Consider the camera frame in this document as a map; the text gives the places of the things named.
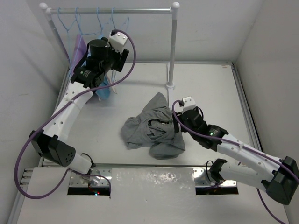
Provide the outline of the grey t shirt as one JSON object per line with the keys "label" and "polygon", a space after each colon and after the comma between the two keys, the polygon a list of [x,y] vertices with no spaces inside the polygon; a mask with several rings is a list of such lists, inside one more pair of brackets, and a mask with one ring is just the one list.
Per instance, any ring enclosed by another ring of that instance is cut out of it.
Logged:
{"label": "grey t shirt", "polygon": [[157,93],[135,117],[126,120],[121,136],[128,149],[149,147],[157,160],[174,159],[185,152],[182,133],[175,133],[172,111],[162,93]]}

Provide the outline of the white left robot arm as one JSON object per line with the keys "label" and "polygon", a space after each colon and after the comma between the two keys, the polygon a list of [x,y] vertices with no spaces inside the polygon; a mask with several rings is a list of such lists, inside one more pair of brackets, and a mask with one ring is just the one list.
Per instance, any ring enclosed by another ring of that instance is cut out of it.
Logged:
{"label": "white left robot arm", "polygon": [[121,71],[129,51],[124,48],[127,38],[91,40],[73,70],[67,91],[55,113],[57,116],[32,139],[36,152],[62,167],[87,174],[91,161],[82,157],[75,148],[66,144],[69,132],[86,102],[93,96],[110,70]]}

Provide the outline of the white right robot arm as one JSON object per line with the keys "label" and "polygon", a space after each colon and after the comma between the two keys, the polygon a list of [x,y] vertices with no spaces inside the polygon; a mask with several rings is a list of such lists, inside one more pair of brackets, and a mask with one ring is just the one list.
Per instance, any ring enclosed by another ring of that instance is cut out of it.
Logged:
{"label": "white right robot arm", "polygon": [[299,185],[299,169],[292,157],[281,159],[244,144],[225,129],[208,125],[197,107],[174,112],[172,116],[175,132],[189,133],[202,147],[245,164],[244,168],[238,168],[225,159],[217,159],[209,169],[209,175],[215,182],[232,178],[265,191],[280,204],[290,204]]}

